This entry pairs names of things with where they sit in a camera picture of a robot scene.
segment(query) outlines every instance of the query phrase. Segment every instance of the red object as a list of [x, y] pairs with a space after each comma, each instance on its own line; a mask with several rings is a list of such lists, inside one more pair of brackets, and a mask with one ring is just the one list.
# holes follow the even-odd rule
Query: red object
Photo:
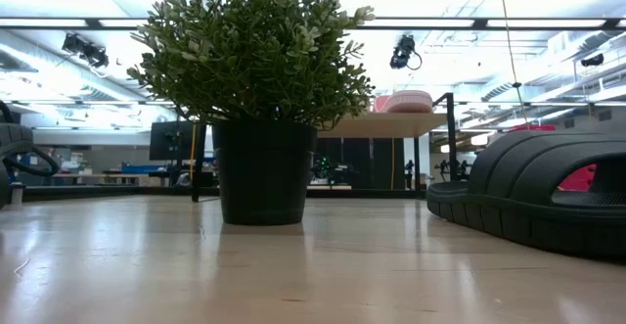
[[[520, 130], [539, 130], [539, 131], [555, 131], [557, 130], [553, 125], [531, 125], [530, 127], [525, 124], [511, 128], [507, 133], [516, 132]], [[560, 184], [559, 188], [566, 191], [588, 191], [591, 182], [594, 180], [594, 174], [596, 173], [596, 165], [590, 164], [581, 167], [567, 176]]]

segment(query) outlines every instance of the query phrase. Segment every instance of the ceiling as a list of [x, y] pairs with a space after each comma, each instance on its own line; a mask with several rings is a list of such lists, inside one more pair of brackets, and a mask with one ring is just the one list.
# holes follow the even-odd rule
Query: ceiling
[[[2, 17], [89, 17], [89, 18], [144, 18], [146, 12], [156, 0], [0, 0], [0, 18]], [[433, 18], [467, 18], [467, 17], [502, 17], [502, 0], [341, 0], [342, 7], [348, 12], [364, 5], [375, 7], [379, 17], [433, 17]], [[626, 5], [623, 0], [506, 0], [508, 16], [510, 18], [610, 18], [626, 15]], [[42, 59], [56, 67], [81, 68], [74, 71], [78, 74], [65, 72], [58, 75], [37, 77], [36, 74], [16, 76], [14, 73], [4, 73], [0, 76], [0, 99], [11, 99], [16, 93], [30, 90], [38, 99], [60, 100], [72, 99], [78, 91], [82, 100], [108, 100], [111, 92], [119, 93], [123, 90], [127, 100], [147, 98], [149, 93], [135, 81], [129, 80], [126, 68], [137, 64], [141, 53], [146, 51], [143, 46], [130, 39], [128, 31], [78, 31], [84, 38], [107, 48], [111, 64], [96, 73], [88, 70], [87, 64], [75, 57], [67, 57], [61, 46], [67, 34], [63, 30], [10, 30], [11, 36], [25, 40], [29, 47], [27, 54], [35, 59]], [[403, 34], [414, 36], [417, 52], [423, 58], [419, 70], [391, 69], [389, 59], [393, 47]], [[570, 32], [567, 39], [586, 36], [588, 32]], [[539, 95], [545, 100], [572, 101], [577, 97], [593, 94], [603, 90], [596, 79], [585, 84], [585, 93], [581, 95], [581, 88], [577, 85], [580, 79], [600, 73], [603, 68], [582, 68], [574, 58], [556, 59], [553, 53], [565, 38], [563, 32], [558, 31], [513, 31], [510, 34], [511, 51], [509, 53], [508, 37], [504, 31], [472, 31], [472, 30], [354, 30], [350, 37], [358, 42], [365, 43], [362, 62], [368, 70], [368, 75], [377, 86], [377, 93], [389, 93], [397, 90], [421, 89], [438, 97], [444, 92], [454, 91], [459, 100], [480, 101], [480, 98], [498, 87], [498, 84], [513, 81], [510, 66], [510, 55], [513, 55], [515, 66], [526, 76], [524, 101], [532, 101]], [[604, 69], [616, 67], [622, 63], [622, 41], [620, 35], [614, 36], [603, 46], [607, 61]], [[414, 58], [412, 66], [419, 62]], [[39, 92], [28, 86], [28, 81], [40, 82], [42, 88], [56, 88], [40, 90]], [[90, 85], [95, 81], [99, 85]], [[11, 83], [11, 90], [3, 91]], [[572, 84], [570, 90], [551, 97], [547, 92], [558, 90], [564, 85]], [[515, 101], [516, 98], [505, 90], [495, 96], [492, 101]], [[104, 106], [91, 110], [104, 110]], [[158, 108], [158, 113], [145, 117], [143, 123], [137, 126], [146, 126], [151, 119], [161, 119], [162, 116], [173, 116], [171, 110]], [[89, 116], [90, 108], [58, 108], [57, 112], [83, 110]], [[124, 119], [130, 116], [145, 115], [149, 110], [139, 107], [121, 107], [119, 109]], [[475, 119], [476, 116], [489, 116], [492, 112], [508, 113], [510, 109], [504, 106], [484, 107], [474, 105], [471, 108], [457, 108], [457, 119], [463, 121]]]

